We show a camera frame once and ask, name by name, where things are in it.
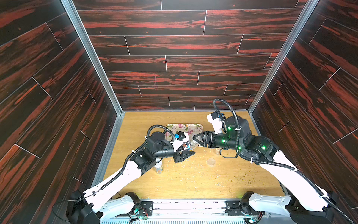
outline wooden wall panel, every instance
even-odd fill
[[[301,10],[208,10],[205,34],[287,33],[292,29]]]
[[[126,36],[131,55],[236,54],[242,35]]]
[[[106,72],[112,85],[196,85],[199,72]]]
[[[51,29],[57,42],[61,45],[62,49],[68,47],[78,38],[67,13],[63,13],[62,15],[50,20],[47,25]]]
[[[212,106],[217,97],[226,100],[231,105],[245,105],[250,95],[240,96],[181,96],[169,97],[171,106]]]
[[[296,0],[162,0],[163,10],[293,8]]]
[[[198,85],[262,83],[268,70],[200,72]]]
[[[0,5],[0,223],[57,223],[52,205],[84,190],[79,164],[93,180],[116,112],[60,0]]]
[[[0,104],[0,158],[26,132],[51,102],[51,98],[30,78]]]
[[[225,96],[256,94],[261,83],[227,85]]]
[[[55,98],[87,59],[88,55],[77,38],[37,72],[34,78],[52,98]]]
[[[87,88],[89,85],[88,79],[94,76],[93,73],[94,68],[88,61],[65,89],[53,100],[53,103],[44,110],[41,116],[17,141],[17,144],[41,157],[84,94],[78,89]]]
[[[287,58],[318,89],[339,68],[300,38],[293,44]]]
[[[238,54],[278,53],[286,41],[288,33],[245,34]]]
[[[0,160],[1,195],[0,203],[3,209],[0,217],[4,215],[5,208],[10,204],[26,178],[33,171],[39,158],[31,155],[17,145],[13,145],[8,153]]]
[[[46,24],[0,46],[0,102],[35,75],[61,50]]]
[[[200,35],[205,11],[78,11],[89,35]]]
[[[0,8],[0,45],[65,12],[57,0],[6,1]]]
[[[82,155],[88,146],[89,140],[82,132],[78,132],[75,141],[63,160],[56,176],[54,177],[49,190],[46,192],[43,200],[37,208],[34,216],[31,219],[31,224],[45,224],[48,218],[53,215],[52,211],[48,208],[62,199],[66,194],[68,187],[73,179],[73,174],[77,169],[83,169],[79,167]]]
[[[343,69],[320,89],[320,91],[358,126],[358,79]]]
[[[351,0],[325,0],[320,1],[315,11],[324,17],[335,20],[349,28],[358,31],[357,2]]]
[[[176,85],[193,85],[193,96],[222,96],[194,85],[262,83],[306,0],[74,3],[119,101],[123,97],[159,97],[153,99],[158,104],[151,107],[145,100],[136,100],[124,108],[177,110],[163,105],[161,98],[188,96],[184,87],[171,92]],[[138,93],[134,86],[125,85],[151,85],[151,90],[147,94],[145,88],[144,93]],[[164,90],[159,85],[172,87]],[[236,89],[235,95],[250,93],[256,94]]]
[[[311,46],[358,78],[358,32],[326,19]]]
[[[235,71],[264,69],[270,54],[167,56],[168,71]]]
[[[124,36],[89,36],[97,54],[129,55]]]
[[[160,10],[160,0],[74,0],[77,10]]]
[[[356,3],[320,0],[253,111],[262,134],[286,148],[303,173],[339,195],[358,221]],[[267,100],[275,100],[268,105]],[[271,127],[279,128],[270,132]],[[338,213],[333,223],[346,221]]]
[[[272,64],[275,62],[278,53],[272,53],[268,61],[266,62],[264,69],[270,69]]]
[[[221,96],[226,85],[140,86],[142,96]]]
[[[163,56],[98,56],[106,71],[121,72],[165,72]]]
[[[331,142],[355,129],[356,125],[315,88],[288,59],[282,63],[277,76]]]

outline wire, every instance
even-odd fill
[[[96,194],[97,192],[99,192],[99,190],[96,191],[96,192],[93,192],[91,195],[89,195],[89,196],[87,196],[87,197],[84,197],[84,198],[81,198],[81,199],[76,199],[76,200],[63,200],[63,201],[56,202],[56,203],[52,206],[51,210],[52,210],[53,214],[54,214],[57,218],[59,218],[59,219],[62,220],[62,221],[65,221],[65,222],[69,223],[69,221],[62,219],[61,217],[59,217],[59,216],[55,213],[55,211],[53,210],[53,208],[55,207],[55,205],[60,204],[60,203],[65,202],[65,201],[81,201],[81,200],[83,200],[83,199],[85,199],[85,198],[88,198],[88,197],[90,197],[90,196]]]

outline black cable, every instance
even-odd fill
[[[235,118],[235,123],[236,123],[236,127],[241,129],[240,128],[240,124],[239,124],[239,121],[238,121],[238,117],[237,117],[237,114],[236,112],[233,110],[233,108],[231,107],[231,105],[223,100],[223,99],[214,99],[213,103],[215,101],[220,101],[222,102],[223,104],[225,104],[231,111],[232,115],[234,116]],[[283,168],[287,168],[291,171],[294,171],[296,168],[295,167],[291,167],[291,166],[288,166],[286,164],[282,164],[282,163],[276,163],[276,162],[270,162],[270,161],[262,161],[262,160],[258,160],[258,159],[254,159],[254,158],[249,158],[249,157],[246,157],[244,155],[242,155],[240,153],[240,150],[239,150],[239,145],[238,145],[238,142],[239,142],[239,138],[240,138],[240,131],[237,130],[236,131],[236,139],[235,139],[235,150],[236,152],[239,154],[239,156],[247,161],[252,161],[256,164],[267,164],[267,165],[272,165],[272,166],[279,166],[279,167],[283,167]],[[308,177],[306,177],[303,173],[301,173],[299,170],[296,170],[295,171],[296,173],[298,173],[303,179],[305,179],[309,185],[311,185],[311,187],[322,197],[324,194],[323,192],[317,187],[317,185],[314,184],[313,181],[311,181]],[[342,210],[340,210],[340,208],[338,208],[338,206],[336,206],[329,198],[327,197],[322,197],[322,199],[324,201],[326,201],[332,208],[334,208],[344,219],[346,219],[350,224],[355,224],[355,222],[349,217],[347,216]]]
[[[221,114],[219,108],[216,106],[216,101],[220,101],[220,102],[222,102],[222,101],[221,101],[221,99],[214,99],[213,100],[213,105],[214,105],[216,113],[218,114],[218,116],[219,116],[219,118],[221,120],[221,128],[223,129],[224,133],[227,134],[225,124],[224,124],[225,117]]]

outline dark red wood grain panel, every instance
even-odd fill
[[[358,78],[358,32],[326,19],[310,45]]]
[[[160,10],[160,0],[74,0],[77,10]]]
[[[356,125],[315,88],[287,58],[276,75],[331,142],[356,128]]]
[[[96,102],[102,96],[102,94],[106,92],[98,76],[93,79],[87,89]]]
[[[265,108],[262,111],[262,122],[266,122],[268,119],[272,120],[272,124],[269,125],[270,127],[275,127],[276,130],[279,132],[285,124],[289,121],[281,107],[279,106],[278,102],[274,98],[274,95],[271,91],[266,91],[261,98],[262,102],[260,102],[263,107]]]
[[[77,38],[50,63],[34,75],[38,83],[55,98],[88,59],[86,50]]]
[[[268,89],[271,91],[273,95],[275,95],[281,85],[282,85],[282,81],[278,78],[278,76],[274,76],[270,84],[268,85]]]
[[[98,56],[106,71],[165,72],[164,56]]]
[[[13,145],[10,150],[0,159],[0,217],[4,214],[5,208],[16,196],[26,178],[33,171],[39,158],[31,155],[25,150]]]
[[[106,72],[112,85],[196,85],[199,72]]]
[[[78,166],[83,154],[85,153],[88,143],[89,140],[84,136],[84,134],[78,132],[73,145],[68,150],[66,157],[64,158],[57,174],[48,188],[48,191],[32,217],[30,224],[45,224],[48,221],[53,220],[54,215],[49,208],[52,208],[56,202],[62,200],[66,195],[73,179],[73,174],[76,172],[77,168],[84,169],[84,167]]]
[[[339,69],[320,91],[356,126],[358,125],[358,80]]]
[[[270,58],[268,59],[266,65],[265,65],[265,69],[270,69],[271,66],[274,64],[276,57],[277,57],[278,53],[272,53]]]
[[[0,9],[0,45],[65,12],[57,0],[4,1]]]
[[[337,71],[337,65],[297,38],[287,58],[318,89]]]
[[[308,0],[298,0],[296,7],[297,8],[303,8]]]
[[[112,85],[116,96],[141,96],[138,85]]]
[[[0,102],[61,51],[46,24],[0,46]]]
[[[107,115],[106,107],[108,102],[106,100],[106,92],[102,92],[100,97],[96,100],[96,104],[90,112],[86,122],[81,127],[81,131],[89,138],[92,136],[104,115]]]
[[[288,33],[245,34],[238,54],[278,53]]]
[[[321,167],[320,171],[324,172],[322,176],[326,178],[326,182],[329,185],[327,189],[340,192],[350,206],[357,206],[358,183],[356,181],[344,182],[347,179],[356,180],[358,178],[356,170],[347,163],[346,159],[322,133],[319,126],[311,120],[306,110],[301,107],[296,97],[290,93],[285,84],[278,90],[275,98],[280,102],[280,106],[290,123],[312,153],[312,157],[317,159],[317,164]],[[301,167],[309,165],[310,163],[307,163],[307,165],[300,164]]]
[[[249,105],[231,105],[234,110],[247,110]],[[218,106],[219,110],[228,110],[227,106]],[[214,111],[213,106],[195,106],[195,110],[212,110]]]
[[[95,177],[97,168],[108,142],[107,135],[111,133],[111,129],[108,125],[108,115],[110,114],[110,109],[111,108],[107,106],[104,112],[101,113],[101,116],[97,115],[90,122],[88,122],[89,126],[84,128],[86,129],[86,132],[89,132],[90,129],[93,129],[94,133],[92,134],[91,140],[86,149],[86,154],[84,154],[81,159],[81,163],[83,164],[83,167],[86,167],[86,169],[78,169],[75,172],[74,177],[85,183],[85,189],[91,187],[92,181]]]
[[[200,72],[199,85],[262,83],[268,70]]]
[[[310,43],[325,19],[326,17],[313,11],[298,36],[306,43]]]
[[[212,106],[215,98],[226,100],[231,105],[245,105],[250,95],[240,96],[179,96],[169,97],[171,106]]]
[[[301,10],[208,10],[205,34],[288,33]]]
[[[163,10],[293,8],[296,0],[162,0]]]
[[[97,148],[98,150],[96,151],[94,157],[91,159],[91,169],[90,169],[90,172],[88,172],[87,174],[87,180],[86,181],[83,181],[84,182],[84,188],[85,189],[88,189],[91,187],[92,185],[92,182],[93,182],[93,179],[96,175],[96,172],[98,170],[98,166],[100,164],[100,161],[102,159],[102,156],[103,156],[103,153],[104,153],[104,150],[106,149],[106,145],[108,143],[108,140],[110,138],[110,135],[111,135],[111,132],[112,132],[112,129],[111,127],[106,124],[106,126],[104,127],[104,134],[103,134],[103,137],[101,137],[102,141],[101,141],[101,144],[100,145],[96,145],[96,148],[97,146],[99,146],[99,148]]]
[[[51,102],[32,78],[0,103],[0,158]]]
[[[358,146],[358,130],[339,140],[335,145],[349,163],[358,170],[358,151],[356,147]]]
[[[58,43],[61,45],[62,49],[65,49],[78,38],[67,13],[63,13],[62,15],[50,20],[47,22],[47,25],[51,29]]]
[[[121,106],[169,106],[166,96],[118,96],[117,99]]]
[[[242,35],[126,36],[131,55],[236,54]]]
[[[357,2],[352,0],[325,0],[320,1],[315,11],[325,17],[338,21],[358,31]]]
[[[225,96],[256,94],[261,83],[227,85]]]
[[[236,71],[263,69],[270,54],[167,56],[168,71]]]
[[[89,36],[97,54],[129,55],[124,36]]]
[[[123,106],[123,110],[194,110],[194,106]]]
[[[50,186],[63,162],[70,160],[75,161],[74,164],[78,164],[76,162],[78,157],[73,156],[76,154],[72,153],[72,149],[73,146],[77,148],[75,143],[77,134],[80,133],[80,127],[85,123],[93,105],[93,99],[88,92],[85,92],[50,144],[47,144],[49,141],[41,142],[41,148],[43,144],[48,145],[48,147],[46,147],[46,151],[41,156],[42,159],[20,189],[16,199],[11,202],[11,205],[5,211],[5,215],[1,218],[2,221],[7,223],[29,223],[43,201],[47,189],[52,190]],[[23,213],[23,210],[26,210],[26,215],[19,215]]]
[[[206,11],[78,11],[89,35],[201,35]]]
[[[142,96],[223,96],[225,85],[139,86]]]
[[[91,79],[96,77],[94,72],[92,64],[87,61],[63,91],[53,99],[51,105],[17,141],[18,145],[41,157],[80,101]]]

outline enclosure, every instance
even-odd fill
[[[65,223],[55,203],[119,170],[149,127],[213,131],[220,98],[357,222],[357,13],[352,0],[3,1],[0,221]],[[255,163],[194,151],[112,199],[133,191],[163,223],[241,224],[226,201],[290,194]],[[260,223],[292,223],[274,217]],[[333,223],[348,222],[334,211]]]

